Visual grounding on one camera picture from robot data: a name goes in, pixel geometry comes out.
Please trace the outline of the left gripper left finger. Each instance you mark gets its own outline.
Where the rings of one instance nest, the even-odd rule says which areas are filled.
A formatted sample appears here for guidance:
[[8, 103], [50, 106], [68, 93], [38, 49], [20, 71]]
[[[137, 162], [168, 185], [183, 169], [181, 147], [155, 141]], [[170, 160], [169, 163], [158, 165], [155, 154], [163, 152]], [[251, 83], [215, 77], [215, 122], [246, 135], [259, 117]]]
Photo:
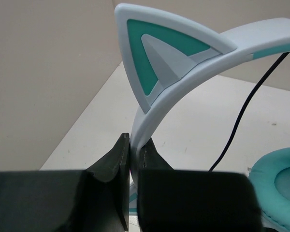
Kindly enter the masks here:
[[130, 138], [84, 170], [0, 172], [0, 232], [126, 232]]

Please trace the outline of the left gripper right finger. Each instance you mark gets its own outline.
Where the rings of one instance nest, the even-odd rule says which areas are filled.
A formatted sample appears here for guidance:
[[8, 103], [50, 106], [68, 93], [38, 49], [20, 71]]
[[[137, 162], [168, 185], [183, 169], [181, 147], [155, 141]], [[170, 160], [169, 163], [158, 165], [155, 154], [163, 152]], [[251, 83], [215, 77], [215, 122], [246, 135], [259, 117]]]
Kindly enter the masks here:
[[141, 149], [138, 221], [144, 232], [261, 232], [261, 209], [244, 174], [173, 169], [152, 140]]

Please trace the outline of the teal cat ear headphones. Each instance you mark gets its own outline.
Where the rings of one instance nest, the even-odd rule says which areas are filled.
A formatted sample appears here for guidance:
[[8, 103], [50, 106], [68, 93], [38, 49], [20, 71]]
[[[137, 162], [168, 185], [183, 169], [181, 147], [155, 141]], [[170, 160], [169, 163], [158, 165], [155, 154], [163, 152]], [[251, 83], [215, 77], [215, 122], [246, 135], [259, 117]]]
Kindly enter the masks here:
[[[258, 89], [290, 53], [290, 19], [273, 18], [217, 33], [197, 22], [155, 8], [115, 7], [119, 48], [138, 101], [130, 138], [130, 212], [137, 215], [141, 149], [168, 112], [210, 78], [242, 63], [279, 58]], [[261, 157], [245, 175], [261, 209], [262, 232], [290, 232], [290, 147]]]

